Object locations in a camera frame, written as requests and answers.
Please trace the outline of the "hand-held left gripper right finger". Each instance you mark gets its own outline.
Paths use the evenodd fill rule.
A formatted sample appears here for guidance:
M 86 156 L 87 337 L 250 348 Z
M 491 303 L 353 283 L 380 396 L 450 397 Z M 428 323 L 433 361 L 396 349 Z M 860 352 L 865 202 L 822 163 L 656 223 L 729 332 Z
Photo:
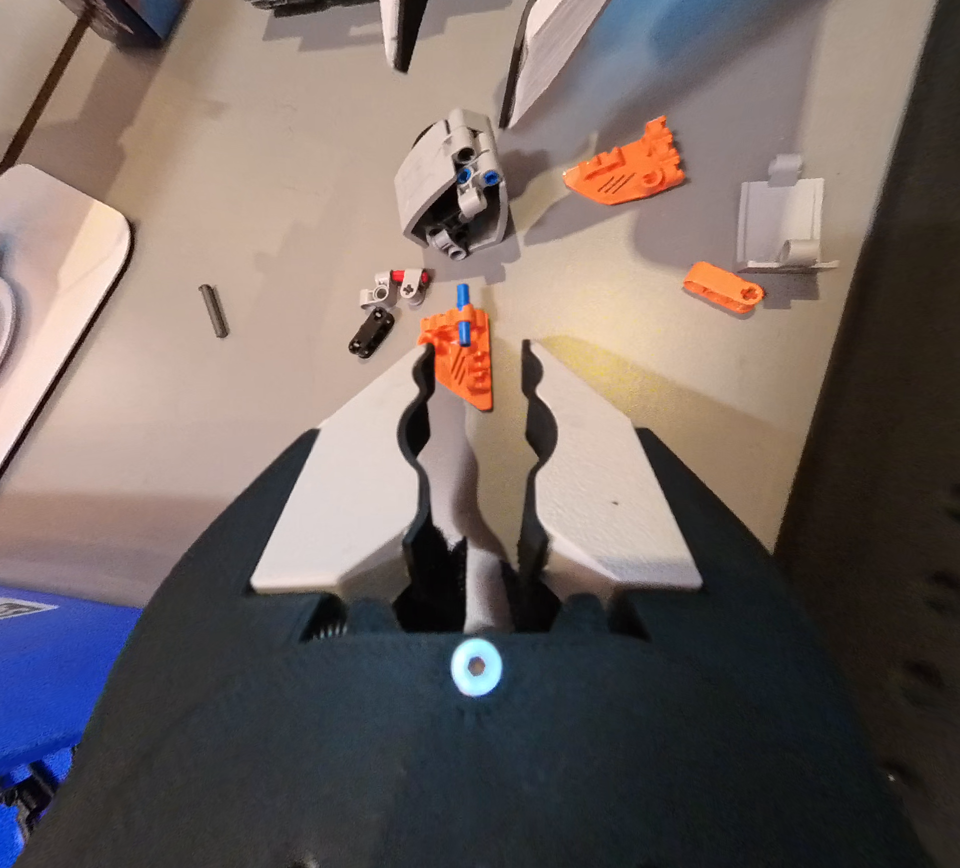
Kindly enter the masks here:
M 519 572 L 559 600 L 634 589 L 693 592 L 703 578 L 630 418 L 541 343 L 521 352 L 535 454 Z

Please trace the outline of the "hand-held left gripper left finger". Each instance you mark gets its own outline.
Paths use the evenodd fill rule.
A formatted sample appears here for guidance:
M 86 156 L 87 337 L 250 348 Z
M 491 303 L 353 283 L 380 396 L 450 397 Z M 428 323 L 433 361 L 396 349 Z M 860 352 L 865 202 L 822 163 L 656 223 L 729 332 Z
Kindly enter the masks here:
M 433 390 L 433 348 L 416 346 L 319 425 L 251 574 L 254 592 L 390 604 L 410 586 L 403 543 L 429 493 L 407 431 Z

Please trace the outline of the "orange ribbed panel with pin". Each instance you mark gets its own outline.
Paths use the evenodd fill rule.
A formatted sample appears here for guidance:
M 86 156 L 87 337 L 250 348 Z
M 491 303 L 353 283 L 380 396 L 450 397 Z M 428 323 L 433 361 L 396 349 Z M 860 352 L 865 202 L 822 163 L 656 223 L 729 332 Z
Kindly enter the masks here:
M 489 315 L 475 308 L 471 346 L 459 345 L 457 309 L 420 320 L 417 343 L 434 347 L 435 379 L 478 411 L 494 407 L 493 362 Z

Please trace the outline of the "grey curved brick assembly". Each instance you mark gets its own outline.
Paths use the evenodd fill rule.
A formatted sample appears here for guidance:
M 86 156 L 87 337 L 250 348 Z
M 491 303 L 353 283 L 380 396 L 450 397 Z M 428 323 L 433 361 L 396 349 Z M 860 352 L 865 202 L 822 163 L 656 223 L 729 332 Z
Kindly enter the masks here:
M 404 237 L 451 261 L 495 247 L 507 234 L 506 172 L 484 114 L 455 108 L 424 130 L 393 184 Z

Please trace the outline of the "blue plastic bin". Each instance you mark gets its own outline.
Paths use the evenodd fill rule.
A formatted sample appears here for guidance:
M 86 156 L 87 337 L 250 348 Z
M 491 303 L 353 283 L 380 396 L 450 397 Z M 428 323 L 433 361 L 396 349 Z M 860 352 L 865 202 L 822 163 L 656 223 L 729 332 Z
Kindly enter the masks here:
M 1 865 L 18 859 L 73 765 L 138 607 L 1 587 Z

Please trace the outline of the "black short brick beam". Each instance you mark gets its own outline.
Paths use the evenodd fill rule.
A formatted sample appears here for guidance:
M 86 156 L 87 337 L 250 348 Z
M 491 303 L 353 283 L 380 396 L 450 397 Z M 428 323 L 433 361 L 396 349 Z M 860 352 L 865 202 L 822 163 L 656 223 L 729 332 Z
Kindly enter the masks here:
M 374 307 L 366 313 L 362 322 L 351 337 L 347 347 L 348 352 L 361 360 L 372 357 L 391 333 L 396 318 L 394 313 L 384 307 Z

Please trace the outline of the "orange ribbed brick panel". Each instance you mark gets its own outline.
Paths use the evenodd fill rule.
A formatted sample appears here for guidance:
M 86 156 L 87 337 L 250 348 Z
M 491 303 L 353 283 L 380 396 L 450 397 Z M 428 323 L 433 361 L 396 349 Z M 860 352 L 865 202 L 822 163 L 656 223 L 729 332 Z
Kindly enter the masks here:
M 649 199 L 686 181 L 666 117 L 649 121 L 639 140 L 612 148 L 565 170 L 567 189 L 592 202 L 614 206 Z

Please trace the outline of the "dark grey axle rod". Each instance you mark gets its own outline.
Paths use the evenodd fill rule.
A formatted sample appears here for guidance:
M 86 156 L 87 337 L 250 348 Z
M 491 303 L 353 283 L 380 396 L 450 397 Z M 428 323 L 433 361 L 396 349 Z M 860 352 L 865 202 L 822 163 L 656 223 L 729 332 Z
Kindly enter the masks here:
M 221 340 L 225 339 L 230 334 L 230 327 L 217 289 L 213 285 L 204 283 L 198 286 L 198 291 L 207 311 L 215 337 Z

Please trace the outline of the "grey and red connector piece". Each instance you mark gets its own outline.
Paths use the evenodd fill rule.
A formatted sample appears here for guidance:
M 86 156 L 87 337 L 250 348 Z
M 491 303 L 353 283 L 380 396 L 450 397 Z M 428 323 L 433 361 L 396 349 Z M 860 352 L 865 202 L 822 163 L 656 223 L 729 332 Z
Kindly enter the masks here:
M 392 309 L 404 301 L 416 308 L 424 302 L 430 282 L 431 274 L 425 269 L 381 272 L 370 287 L 359 292 L 359 306 L 364 310 Z

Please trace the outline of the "orange short brick beam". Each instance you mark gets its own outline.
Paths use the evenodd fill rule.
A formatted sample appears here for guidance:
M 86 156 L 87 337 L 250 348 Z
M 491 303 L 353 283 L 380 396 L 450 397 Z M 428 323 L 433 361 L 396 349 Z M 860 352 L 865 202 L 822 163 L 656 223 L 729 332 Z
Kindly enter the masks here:
M 706 261 L 695 263 L 681 285 L 688 294 L 737 315 L 750 314 L 766 298 L 761 285 Z

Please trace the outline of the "grey flat brick panel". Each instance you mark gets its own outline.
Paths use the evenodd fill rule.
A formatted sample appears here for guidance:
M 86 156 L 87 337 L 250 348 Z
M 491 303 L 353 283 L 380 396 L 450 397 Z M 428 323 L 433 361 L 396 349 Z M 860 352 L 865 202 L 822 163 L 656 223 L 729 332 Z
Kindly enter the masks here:
M 735 269 L 748 274 L 813 274 L 837 261 L 822 259 L 825 182 L 804 178 L 800 154 L 779 154 L 766 180 L 741 185 Z

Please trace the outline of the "black perforated pad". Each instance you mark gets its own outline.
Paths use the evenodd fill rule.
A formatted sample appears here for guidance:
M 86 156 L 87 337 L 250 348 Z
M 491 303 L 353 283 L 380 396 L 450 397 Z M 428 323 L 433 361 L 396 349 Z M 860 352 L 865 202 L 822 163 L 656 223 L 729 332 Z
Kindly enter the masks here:
M 958 28 L 936 0 L 776 546 L 924 866 L 958 866 Z

